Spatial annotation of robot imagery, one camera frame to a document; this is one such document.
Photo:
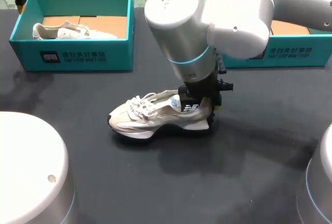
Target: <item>cardboard insert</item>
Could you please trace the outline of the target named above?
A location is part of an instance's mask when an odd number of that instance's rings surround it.
[[[121,16],[46,16],[45,26],[59,26],[65,21],[83,24],[91,30],[110,33],[118,38],[126,38],[127,17]]]
[[[292,23],[273,20],[271,24],[273,35],[310,35],[307,27]]]

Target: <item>logo on box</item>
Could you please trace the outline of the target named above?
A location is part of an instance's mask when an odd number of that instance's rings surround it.
[[[40,55],[45,63],[60,63],[60,59],[56,51],[41,51]]]

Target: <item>teal shoe box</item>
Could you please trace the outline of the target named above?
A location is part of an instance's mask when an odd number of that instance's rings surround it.
[[[45,16],[127,17],[126,34],[113,40],[33,40],[33,26]],[[27,0],[9,42],[26,71],[130,71],[133,31],[133,0]]]
[[[325,66],[332,55],[332,34],[271,35],[266,49],[246,60],[224,55],[226,68]]]

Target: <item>robotic arm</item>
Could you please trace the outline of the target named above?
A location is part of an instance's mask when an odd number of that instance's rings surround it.
[[[145,18],[195,99],[221,105],[215,50],[238,59],[264,51],[272,20],[332,31],[332,0],[147,0]]]

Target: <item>shoe lace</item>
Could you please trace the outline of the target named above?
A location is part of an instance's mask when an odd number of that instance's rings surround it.
[[[126,102],[127,113],[132,120],[138,118],[149,119],[157,113],[152,113],[156,110],[154,104],[148,100],[151,96],[156,95],[155,93],[148,93],[143,98],[136,96]]]
[[[83,24],[78,24],[76,29],[79,30],[80,33],[83,34],[83,35],[86,35],[86,33],[87,33],[87,35],[89,35],[89,31],[90,31],[89,27],[87,27]]]

